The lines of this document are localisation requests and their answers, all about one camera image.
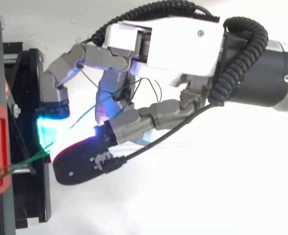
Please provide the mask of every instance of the small connector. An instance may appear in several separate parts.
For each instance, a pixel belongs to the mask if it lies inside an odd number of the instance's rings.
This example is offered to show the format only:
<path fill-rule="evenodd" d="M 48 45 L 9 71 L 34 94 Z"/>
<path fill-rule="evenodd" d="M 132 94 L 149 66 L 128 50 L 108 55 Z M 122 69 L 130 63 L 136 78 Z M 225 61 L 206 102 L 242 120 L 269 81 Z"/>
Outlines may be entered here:
<path fill-rule="evenodd" d="M 111 158 L 104 161 L 104 164 L 102 164 L 102 168 L 103 171 L 108 174 L 114 170 L 119 169 L 125 163 L 127 163 L 127 160 L 124 156 L 118 158 Z"/>

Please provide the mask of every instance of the black cable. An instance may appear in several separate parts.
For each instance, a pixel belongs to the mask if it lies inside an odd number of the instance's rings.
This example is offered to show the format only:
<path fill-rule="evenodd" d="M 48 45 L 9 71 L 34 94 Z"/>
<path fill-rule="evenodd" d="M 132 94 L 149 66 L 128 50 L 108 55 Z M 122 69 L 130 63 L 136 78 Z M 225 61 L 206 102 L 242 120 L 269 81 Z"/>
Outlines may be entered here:
<path fill-rule="evenodd" d="M 230 97 L 245 73 L 255 64 L 266 50 L 268 33 L 263 26 L 254 20 L 245 17 L 232 17 L 223 24 L 225 30 L 232 33 L 251 33 L 247 46 L 241 51 L 223 71 L 211 90 L 208 101 L 211 104 L 223 106 Z"/>
<path fill-rule="evenodd" d="M 159 103 L 160 103 L 162 101 L 162 98 L 163 98 L 163 90 L 162 90 L 161 86 L 159 85 L 159 82 L 157 80 L 154 80 L 154 81 L 157 83 L 159 90 L 160 90 L 160 98 L 159 98 Z"/>
<path fill-rule="evenodd" d="M 196 13 L 196 10 L 202 11 L 205 15 Z M 213 16 L 208 10 L 195 5 L 193 2 L 188 2 L 186 0 L 164 0 L 134 8 L 133 10 L 113 18 L 99 28 L 91 38 L 82 43 L 93 42 L 96 46 L 101 47 L 105 41 L 107 27 L 120 21 L 147 21 L 168 16 L 192 17 L 216 23 L 219 22 L 219 17 Z"/>
<path fill-rule="evenodd" d="M 85 72 L 84 72 L 83 70 L 81 70 L 81 72 L 82 72 L 82 73 L 86 76 L 86 78 L 89 79 L 89 81 L 92 82 L 92 84 L 93 84 L 94 86 L 96 86 L 97 89 L 98 89 L 98 85 L 96 85 L 96 83 L 93 82 L 93 81 L 85 74 Z"/>
<path fill-rule="evenodd" d="M 147 150 L 151 149 L 152 147 L 155 147 L 168 137 L 172 136 L 174 133 L 176 133 L 178 130 L 180 130 L 182 127 L 184 127 L 186 124 L 190 123 L 194 118 L 196 118 L 198 115 L 202 114 L 206 110 L 209 110 L 210 108 L 215 107 L 213 104 L 209 104 L 199 110 L 197 110 L 195 113 L 191 114 L 188 116 L 186 119 L 184 119 L 179 125 L 168 131 L 166 134 L 158 138 L 157 140 L 153 141 L 152 143 L 149 143 L 148 145 L 144 146 L 143 148 L 139 149 L 138 151 L 135 151 L 134 153 L 131 153 L 130 155 L 126 156 L 125 159 L 128 161 L 144 152 Z"/>

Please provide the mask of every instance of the green wire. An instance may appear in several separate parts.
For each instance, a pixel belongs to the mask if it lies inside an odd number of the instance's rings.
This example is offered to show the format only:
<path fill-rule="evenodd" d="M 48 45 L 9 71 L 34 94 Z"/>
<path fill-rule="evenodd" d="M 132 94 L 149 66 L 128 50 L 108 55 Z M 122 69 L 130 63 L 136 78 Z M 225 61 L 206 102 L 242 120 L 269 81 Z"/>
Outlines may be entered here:
<path fill-rule="evenodd" d="M 131 83 L 131 84 L 127 85 L 127 86 L 124 86 L 124 87 L 122 87 L 121 89 L 117 90 L 117 91 L 116 91 L 115 93 L 113 93 L 112 95 L 110 95 L 109 97 L 107 97 L 107 98 L 101 100 L 100 102 L 96 103 L 96 104 L 95 104 L 94 106 L 92 106 L 88 111 L 86 111 L 86 112 L 74 123 L 74 125 L 70 127 L 70 129 L 72 129 L 75 125 L 77 125 L 78 122 L 81 121 L 81 119 L 82 119 L 90 110 L 92 110 L 93 108 L 95 108 L 95 107 L 98 106 L 99 104 L 107 101 L 108 99 L 112 98 L 112 97 L 115 96 L 117 93 L 119 93 L 120 91 L 124 90 L 125 88 L 128 88 L 128 87 L 130 87 L 131 85 L 133 85 L 133 84 L 135 84 L 135 83 L 137 83 L 137 82 L 140 82 L 140 81 L 141 81 L 141 79 L 138 80 L 138 81 L 136 81 L 136 82 L 134 82 L 134 83 Z M 22 162 L 20 162 L 20 163 L 18 163 L 18 164 L 8 165 L 8 166 L 5 166 L 5 167 L 3 167 L 2 169 L 0 169 L 0 173 L 1 173 L 4 169 L 6 169 L 6 168 L 11 168 L 10 171 L 8 171 L 8 172 L 6 172 L 6 173 L 4 173 L 4 174 L 0 174 L 0 179 L 2 179 L 2 178 L 4 178 L 4 177 L 12 174 L 15 170 L 23 167 L 23 165 L 27 165 L 27 164 L 29 164 L 29 163 L 32 163 L 33 161 L 36 161 L 36 160 L 41 159 L 41 158 L 43 158 L 43 157 L 45 157 L 45 156 L 48 156 L 48 153 L 46 153 L 44 150 L 45 150 L 46 148 L 50 147 L 52 144 L 54 144 L 54 142 L 50 143 L 50 144 L 49 144 L 48 146 L 46 146 L 44 149 L 41 149 L 41 150 L 40 150 L 39 152 L 37 152 L 34 156 L 32 156 L 31 158 L 29 158 L 29 159 L 27 159 L 27 160 L 24 160 L 24 161 L 22 161 Z"/>
<path fill-rule="evenodd" d="M 151 83 L 151 81 L 150 81 L 148 78 L 140 78 L 138 81 L 135 81 L 135 82 L 133 82 L 133 83 L 127 85 L 127 86 L 122 87 L 121 89 L 117 90 L 115 93 L 113 93 L 112 95 L 110 95 L 109 97 L 107 97 L 107 98 L 101 100 L 100 102 L 96 103 L 95 105 L 93 105 L 90 109 L 88 109 L 88 110 L 70 127 L 70 129 L 72 129 L 75 125 L 77 125 L 77 124 L 82 120 L 82 118 L 84 118 L 84 116 L 85 116 L 89 111 L 91 111 L 92 109 L 94 109 L 95 107 L 97 107 L 98 105 L 100 105 L 101 103 L 107 101 L 108 99 L 114 97 L 114 96 L 115 96 L 117 93 L 119 93 L 120 91 L 122 91 L 122 90 L 130 87 L 131 85 L 136 84 L 136 83 L 139 82 L 139 84 L 138 84 L 138 86 L 136 87 L 136 89 L 135 89 L 132 97 L 130 98 L 130 100 L 129 100 L 129 101 L 123 106 L 123 108 L 115 115 L 115 117 L 118 116 L 118 115 L 119 115 L 120 113 L 122 113 L 122 112 L 124 111 L 124 109 L 131 103 L 131 101 L 132 101 L 132 99 L 133 99 L 136 91 L 138 90 L 138 88 L 139 88 L 139 86 L 140 86 L 140 84 L 141 84 L 141 81 L 142 81 L 143 79 L 146 79 L 146 80 L 149 81 L 149 83 L 150 83 L 150 85 L 151 85 L 151 87 L 152 87 L 152 89 L 154 90 L 154 93 L 155 93 L 155 95 L 156 95 L 157 102 L 159 102 L 159 101 L 158 101 L 158 96 L 157 96 L 156 90 L 154 89 L 154 86 L 153 86 L 153 84 Z M 49 154 L 46 153 L 44 150 L 45 150 L 46 148 L 50 147 L 52 144 L 54 144 L 54 142 L 50 143 L 50 144 L 49 144 L 48 146 L 46 146 L 45 148 L 41 149 L 41 150 L 40 150 L 39 152 L 37 152 L 34 156 L 32 156 L 31 158 L 29 158 L 29 159 L 27 159 L 27 160 L 24 160 L 24 161 L 22 161 L 22 162 L 20 162 L 20 163 L 18 163 L 18 164 L 12 164 L 12 165 L 9 165 L 9 166 L 5 166 L 5 167 L 3 167 L 2 169 L 0 169 L 0 173 L 1 173 L 4 169 L 10 168 L 10 171 L 8 171 L 8 172 L 6 172 L 6 173 L 4 173 L 4 174 L 0 174 L 0 179 L 2 179 L 2 178 L 4 178 L 4 177 L 12 174 L 12 173 L 13 173 L 15 170 L 17 170 L 17 169 L 22 168 L 23 165 L 30 164 L 30 163 L 38 160 L 38 159 L 41 159 L 41 158 L 43 158 L 43 157 L 45 157 L 45 156 L 48 156 Z"/>

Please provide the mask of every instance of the thin wire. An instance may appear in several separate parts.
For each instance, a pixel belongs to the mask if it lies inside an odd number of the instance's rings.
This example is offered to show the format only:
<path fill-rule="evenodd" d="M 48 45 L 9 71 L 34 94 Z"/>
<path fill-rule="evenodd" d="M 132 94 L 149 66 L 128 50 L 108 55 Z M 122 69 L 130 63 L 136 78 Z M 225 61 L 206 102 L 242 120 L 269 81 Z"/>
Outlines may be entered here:
<path fill-rule="evenodd" d="M 75 125 L 77 125 L 78 122 L 81 121 L 82 118 L 84 118 L 85 115 L 87 115 L 87 114 L 89 113 L 89 111 L 91 111 L 93 108 L 95 108 L 95 107 L 98 106 L 99 104 L 101 104 L 101 103 L 109 100 L 110 98 L 114 97 L 117 93 L 119 93 L 120 91 L 124 90 L 125 88 L 128 88 L 128 87 L 130 87 L 131 85 L 136 84 L 136 83 L 138 83 L 138 82 L 140 82 L 140 81 L 141 81 L 141 79 L 138 80 L 138 81 L 135 81 L 135 82 L 133 82 L 133 83 L 130 83 L 130 84 L 127 85 L 127 86 L 124 86 L 124 87 L 120 88 L 119 90 L 117 90 L 115 93 L 113 93 L 111 96 L 109 96 L 109 97 L 101 100 L 100 102 L 96 103 L 94 106 L 92 106 L 91 108 L 89 108 L 89 109 L 73 124 L 73 126 L 70 127 L 70 129 L 73 128 Z"/>
<path fill-rule="evenodd" d="M 157 99 L 157 103 L 158 103 L 158 102 L 159 102 L 159 101 L 158 101 L 158 95 L 157 95 L 157 92 L 156 92 L 156 90 L 155 90 L 152 82 L 151 82 L 148 78 L 142 78 L 142 79 L 146 79 L 146 80 L 149 81 L 149 83 L 150 83 L 150 85 L 151 85 L 151 87 L 152 87 L 152 89 L 153 89 L 153 91 L 154 91 L 154 93 L 155 93 L 155 95 L 156 95 L 156 99 Z"/>
<path fill-rule="evenodd" d="M 89 81 L 92 82 L 92 84 L 93 84 L 94 86 L 96 86 L 97 89 L 98 89 L 98 85 L 96 85 L 96 83 L 93 82 L 93 81 L 85 74 L 85 72 L 84 72 L 83 70 L 81 70 L 81 72 L 82 72 L 82 73 L 86 76 L 86 78 L 89 79 Z"/>
<path fill-rule="evenodd" d="M 148 78 L 140 78 L 138 81 L 135 81 L 135 82 L 133 82 L 133 83 L 127 85 L 127 86 L 122 87 L 121 89 L 117 90 L 115 93 L 113 93 L 112 95 L 110 95 L 109 97 L 101 100 L 100 102 L 98 102 L 97 104 L 95 104 L 94 106 L 92 106 L 89 110 L 87 110 L 87 111 L 74 123 L 73 126 L 70 127 L 70 129 L 72 129 L 78 122 L 80 122 L 80 121 L 82 120 L 82 118 L 84 118 L 84 116 L 85 116 L 86 114 L 88 114 L 88 112 L 89 112 L 90 110 L 92 110 L 93 108 L 95 108 L 97 105 L 99 105 L 99 104 L 105 102 L 106 100 L 112 98 L 112 97 L 115 96 L 118 92 L 124 90 L 125 88 L 128 88 L 128 87 L 130 87 L 131 85 L 136 84 L 136 83 L 139 82 L 139 84 L 137 85 L 137 87 L 136 87 L 136 89 L 135 89 L 132 97 L 130 98 L 130 100 L 129 100 L 129 101 L 127 102 L 127 104 L 119 111 L 119 113 L 116 114 L 115 116 L 119 115 L 121 112 L 123 112 L 123 110 L 126 108 L 126 106 L 131 103 L 131 101 L 132 101 L 132 99 L 134 98 L 134 96 L 135 96 L 135 94 L 136 94 L 136 92 L 137 92 L 137 90 L 138 90 L 138 88 L 139 88 L 139 86 L 140 86 L 140 84 L 141 84 L 141 81 L 142 81 L 143 79 L 146 79 L 146 80 L 149 81 L 152 89 L 153 89 L 154 92 L 155 92 L 155 95 L 156 95 L 156 98 L 157 98 L 157 102 L 158 102 L 158 96 L 157 96 L 156 90 L 155 90 L 153 84 L 151 83 L 151 81 L 150 81 Z M 15 170 L 20 169 L 21 167 L 23 167 L 23 165 L 27 165 L 27 164 L 29 164 L 29 163 L 31 163 L 31 162 L 33 162 L 33 161 L 36 161 L 36 160 L 38 160 L 38 159 L 40 159 L 40 158 L 43 158 L 43 157 L 47 156 L 49 153 L 46 153 L 46 152 L 45 152 L 45 149 L 47 149 L 48 147 L 50 147 L 51 145 L 53 145 L 53 143 L 54 143 L 54 142 L 50 143 L 48 146 L 46 146 L 45 148 L 43 148 L 42 150 L 40 150 L 38 153 L 36 153 L 34 156 L 32 156 L 31 158 L 29 158 L 29 159 L 27 159 L 27 160 L 24 160 L 24 161 L 22 161 L 22 162 L 20 162 L 20 163 L 18 163 L 18 164 L 12 164 L 12 165 L 9 165 L 9 166 L 5 166 L 5 167 L 3 167 L 2 169 L 0 169 L 0 173 L 1 173 L 4 169 L 10 168 L 10 170 L 9 170 L 8 172 L 6 172 L 6 173 L 4 173 L 4 174 L 0 174 L 0 180 L 3 179 L 3 178 L 6 177 L 6 176 L 12 174 Z"/>
<path fill-rule="evenodd" d="M 160 90 L 160 98 L 159 98 L 159 103 L 160 103 L 162 101 L 162 98 L 163 98 L 163 90 L 160 87 L 159 82 L 156 79 L 154 81 L 157 83 L 159 90 Z"/>
<path fill-rule="evenodd" d="M 143 80 L 142 78 L 139 79 L 138 86 L 136 87 L 136 89 L 135 89 L 132 97 L 131 97 L 131 98 L 129 99 L 129 101 L 123 106 L 123 108 L 120 109 L 118 113 L 116 113 L 116 115 L 115 115 L 113 118 L 115 118 L 115 117 L 117 117 L 119 114 L 121 114 L 121 113 L 124 111 L 124 109 L 131 103 L 131 101 L 133 100 L 133 98 L 134 98 L 134 96 L 135 96 L 135 93 L 138 91 L 138 88 L 139 88 L 142 80 Z"/>
<path fill-rule="evenodd" d="M 180 124 L 175 126 L 173 129 L 168 131 L 166 134 L 164 134 L 163 136 L 161 136 L 157 140 L 153 141 L 152 143 L 149 143 L 148 145 L 146 145 L 143 148 L 139 149 L 138 151 L 135 151 L 134 153 L 131 153 L 130 155 L 126 156 L 125 159 L 128 161 L 128 160 L 130 160 L 130 159 L 132 159 L 132 158 L 134 158 L 134 157 L 146 152 L 147 150 L 151 149 L 152 147 L 155 147 L 156 145 L 158 145 L 159 143 L 161 143 L 165 139 L 167 139 L 170 136 L 172 136 L 174 133 L 176 133 L 178 130 L 180 130 L 182 127 L 184 127 L 186 124 L 190 123 L 198 115 L 200 115 L 201 113 L 203 113 L 206 110 L 209 110 L 210 108 L 213 108 L 213 107 L 214 107 L 214 105 L 209 104 L 209 105 L 199 109 L 195 113 L 193 113 L 190 116 L 188 116 L 187 118 L 185 118 L 183 122 L 181 122 Z"/>

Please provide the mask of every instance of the metal rod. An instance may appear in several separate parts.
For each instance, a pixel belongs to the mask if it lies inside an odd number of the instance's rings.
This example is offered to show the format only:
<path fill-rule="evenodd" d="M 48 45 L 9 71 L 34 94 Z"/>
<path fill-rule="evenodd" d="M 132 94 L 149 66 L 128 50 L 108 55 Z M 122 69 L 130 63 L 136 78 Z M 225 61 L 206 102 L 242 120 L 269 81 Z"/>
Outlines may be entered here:
<path fill-rule="evenodd" d="M 20 169 L 15 170 L 13 174 L 23 174 L 23 173 L 31 173 L 30 169 L 27 165 L 22 166 Z"/>
<path fill-rule="evenodd" d="M 5 64 L 14 64 L 17 60 L 18 54 L 4 54 L 3 62 Z"/>

